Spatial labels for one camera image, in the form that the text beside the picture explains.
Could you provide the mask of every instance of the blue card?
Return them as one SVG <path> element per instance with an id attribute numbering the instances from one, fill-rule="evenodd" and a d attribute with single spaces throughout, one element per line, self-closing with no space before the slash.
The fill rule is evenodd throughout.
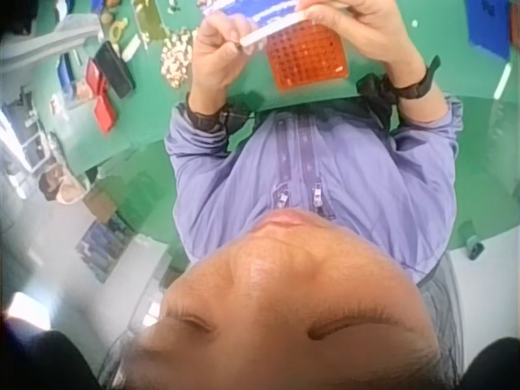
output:
<path id="1" fill-rule="evenodd" d="M 466 0 L 470 43 L 509 60 L 509 0 Z"/>
<path id="2" fill-rule="evenodd" d="M 298 0 L 216 0 L 204 8 L 204 14 L 221 10 L 226 15 L 242 14 L 252 19 L 258 27 L 292 14 Z"/>

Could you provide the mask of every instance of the zipper pull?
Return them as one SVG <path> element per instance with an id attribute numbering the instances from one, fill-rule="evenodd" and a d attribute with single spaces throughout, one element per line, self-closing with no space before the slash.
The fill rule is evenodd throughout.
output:
<path id="1" fill-rule="evenodd" d="M 317 209 L 323 207 L 322 186 L 320 184 L 316 184 L 314 187 L 314 207 Z"/>
<path id="2" fill-rule="evenodd" d="M 289 200 L 289 195 L 287 192 L 281 193 L 278 196 L 278 203 L 276 203 L 276 207 L 279 209 L 285 208 L 287 205 L 287 201 Z"/>

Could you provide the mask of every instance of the wrist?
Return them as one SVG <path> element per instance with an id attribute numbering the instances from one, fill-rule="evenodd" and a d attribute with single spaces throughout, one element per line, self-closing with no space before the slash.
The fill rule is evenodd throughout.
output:
<path id="1" fill-rule="evenodd" d="M 213 115 L 226 104 L 226 89 L 209 89 L 193 83 L 188 105 L 192 112 Z"/>
<path id="2" fill-rule="evenodd" d="M 423 57 L 413 46 L 405 55 L 391 63 L 385 63 L 384 66 L 388 78 L 396 88 L 405 88 L 417 84 L 427 72 Z"/>

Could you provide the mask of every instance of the blue box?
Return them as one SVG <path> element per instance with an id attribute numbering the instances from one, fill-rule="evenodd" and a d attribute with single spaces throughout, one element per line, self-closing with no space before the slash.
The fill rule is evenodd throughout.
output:
<path id="1" fill-rule="evenodd" d="M 470 44 L 509 60 L 509 0 L 466 0 Z"/>

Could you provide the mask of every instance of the black case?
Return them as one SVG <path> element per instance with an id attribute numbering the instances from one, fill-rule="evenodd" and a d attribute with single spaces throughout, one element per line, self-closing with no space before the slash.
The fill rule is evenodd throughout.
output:
<path id="1" fill-rule="evenodd" d="M 115 53 L 109 41 L 102 43 L 93 61 L 119 98 L 125 98 L 136 88 L 127 64 Z"/>

